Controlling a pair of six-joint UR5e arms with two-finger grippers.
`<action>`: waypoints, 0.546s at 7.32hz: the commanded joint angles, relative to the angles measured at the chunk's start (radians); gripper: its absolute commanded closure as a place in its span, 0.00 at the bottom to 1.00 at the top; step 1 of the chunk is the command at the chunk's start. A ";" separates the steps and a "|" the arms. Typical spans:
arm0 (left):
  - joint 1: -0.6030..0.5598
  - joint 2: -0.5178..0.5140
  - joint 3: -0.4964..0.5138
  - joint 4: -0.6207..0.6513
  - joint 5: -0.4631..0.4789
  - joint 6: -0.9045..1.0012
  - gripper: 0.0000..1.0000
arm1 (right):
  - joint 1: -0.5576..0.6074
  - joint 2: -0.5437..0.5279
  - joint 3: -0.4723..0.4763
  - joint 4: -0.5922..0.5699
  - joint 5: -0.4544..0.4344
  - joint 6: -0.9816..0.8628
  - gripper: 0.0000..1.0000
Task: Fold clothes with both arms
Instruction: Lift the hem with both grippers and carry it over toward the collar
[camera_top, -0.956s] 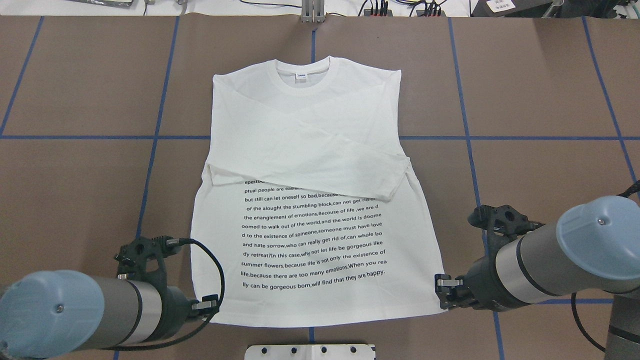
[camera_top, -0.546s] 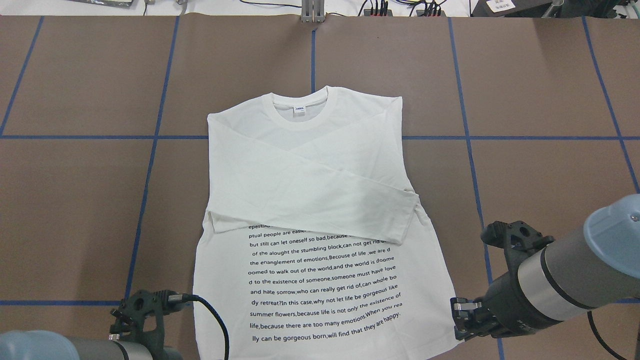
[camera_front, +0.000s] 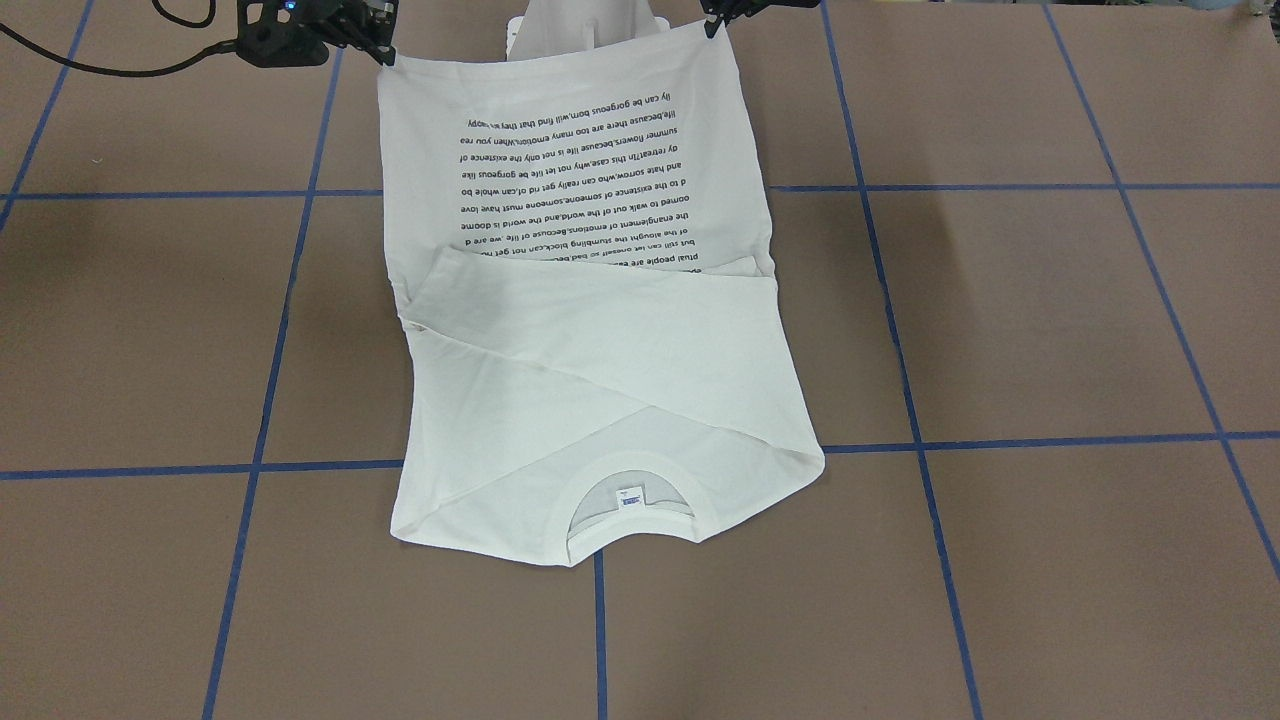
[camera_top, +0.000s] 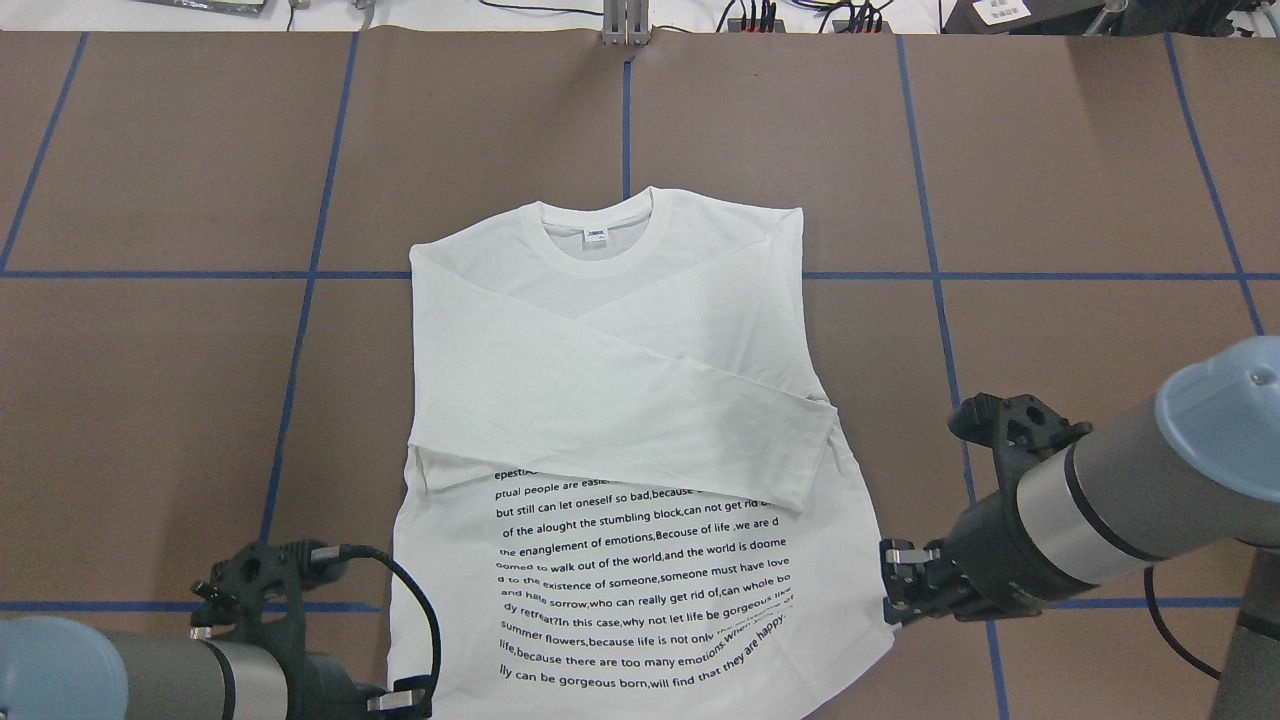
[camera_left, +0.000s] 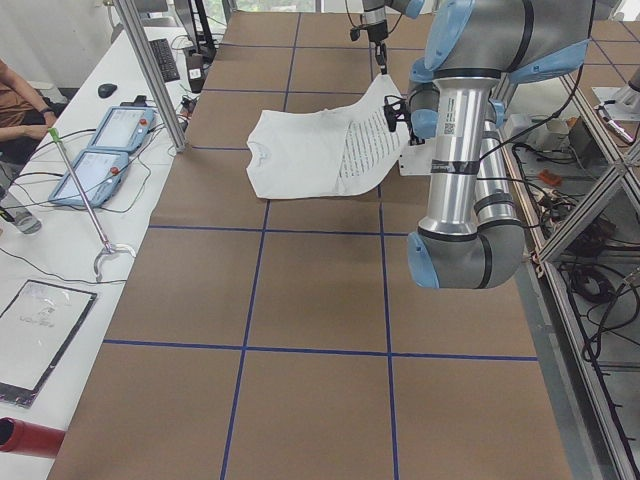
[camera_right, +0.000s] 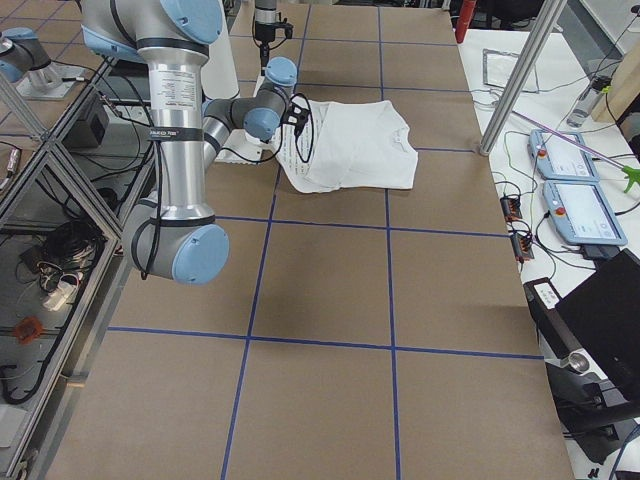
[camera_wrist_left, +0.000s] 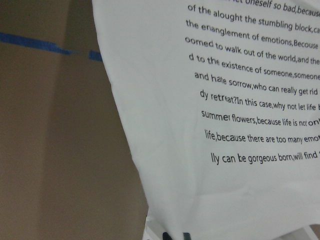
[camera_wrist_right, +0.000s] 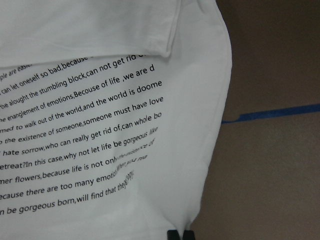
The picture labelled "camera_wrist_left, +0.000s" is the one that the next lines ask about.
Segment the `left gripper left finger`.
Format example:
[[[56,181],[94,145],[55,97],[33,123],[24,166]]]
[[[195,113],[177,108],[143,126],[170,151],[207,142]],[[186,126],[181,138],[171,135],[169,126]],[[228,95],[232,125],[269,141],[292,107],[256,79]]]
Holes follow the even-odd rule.
[[[162,240],[172,240],[172,238],[167,232],[163,232],[162,233]]]

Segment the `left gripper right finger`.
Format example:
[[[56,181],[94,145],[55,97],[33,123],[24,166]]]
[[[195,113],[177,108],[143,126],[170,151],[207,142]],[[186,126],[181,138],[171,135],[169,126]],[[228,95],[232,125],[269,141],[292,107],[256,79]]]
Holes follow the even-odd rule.
[[[183,239],[184,240],[191,240],[191,235],[189,232],[184,232],[183,233]]]

